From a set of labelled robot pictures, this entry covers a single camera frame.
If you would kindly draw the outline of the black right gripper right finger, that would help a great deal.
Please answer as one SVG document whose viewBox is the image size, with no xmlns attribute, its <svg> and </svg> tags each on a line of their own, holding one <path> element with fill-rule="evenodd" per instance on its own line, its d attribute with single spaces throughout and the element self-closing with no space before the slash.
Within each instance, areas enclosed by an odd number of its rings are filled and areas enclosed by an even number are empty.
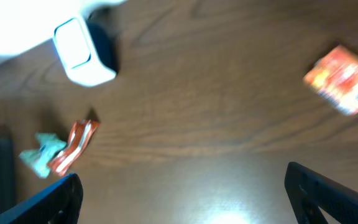
<svg viewBox="0 0 358 224">
<path fill-rule="evenodd" d="M 297 162 L 290 162 L 285 190 L 298 223 L 326 223 L 322 211 L 339 223 L 358 223 L 358 192 Z"/>
</svg>

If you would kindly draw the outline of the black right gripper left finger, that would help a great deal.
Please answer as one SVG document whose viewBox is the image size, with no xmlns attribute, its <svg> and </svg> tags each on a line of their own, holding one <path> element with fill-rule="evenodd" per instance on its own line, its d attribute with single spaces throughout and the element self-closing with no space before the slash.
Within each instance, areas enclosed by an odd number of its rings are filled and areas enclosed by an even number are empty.
<svg viewBox="0 0 358 224">
<path fill-rule="evenodd" d="M 83 201 L 83 187 L 76 173 L 0 214 L 0 224 L 77 224 Z"/>
</svg>

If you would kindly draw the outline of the red orange snack wrapper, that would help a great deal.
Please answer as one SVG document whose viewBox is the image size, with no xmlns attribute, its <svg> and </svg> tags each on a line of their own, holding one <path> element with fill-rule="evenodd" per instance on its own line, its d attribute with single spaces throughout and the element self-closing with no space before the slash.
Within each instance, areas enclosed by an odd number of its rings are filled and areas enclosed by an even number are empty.
<svg viewBox="0 0 358 224">
<path fill-rule="evenodd" d="M 48 162 L 51 171 L 63 177 L 86 149 L 99 125 L 98 121 L 90 119 L 77 120 L 69 133 L 67 145 Z"/>
</svg>

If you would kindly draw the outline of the teal wipes packet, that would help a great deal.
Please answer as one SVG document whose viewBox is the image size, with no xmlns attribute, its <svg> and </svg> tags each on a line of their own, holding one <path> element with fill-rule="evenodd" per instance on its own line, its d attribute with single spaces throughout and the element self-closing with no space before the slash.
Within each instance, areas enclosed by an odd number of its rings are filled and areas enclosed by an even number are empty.
<svg viewBox="0 0 358 224">
<path fill-rule="evenodd" d="M 19 154 L 21 161 L 41 179 L 46 179 L 51 169 L 48 163 L 66 146 L 66 142 L 53 133 L 36 133 L 39 149 L 24 150 Z"/>
</svg>

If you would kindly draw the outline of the orange tissue packet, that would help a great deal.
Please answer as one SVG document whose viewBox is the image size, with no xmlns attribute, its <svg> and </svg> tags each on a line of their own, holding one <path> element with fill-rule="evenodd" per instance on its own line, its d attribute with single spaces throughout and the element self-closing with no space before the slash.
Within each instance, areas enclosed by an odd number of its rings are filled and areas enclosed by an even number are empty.
<svg viewBox="0 0 358 224">
<path fill-rule="evenodd" d="M 344 46 L 320 58 L 303 81 L 341 113 L 358 113 L 358 56 Z"/>
</svg>

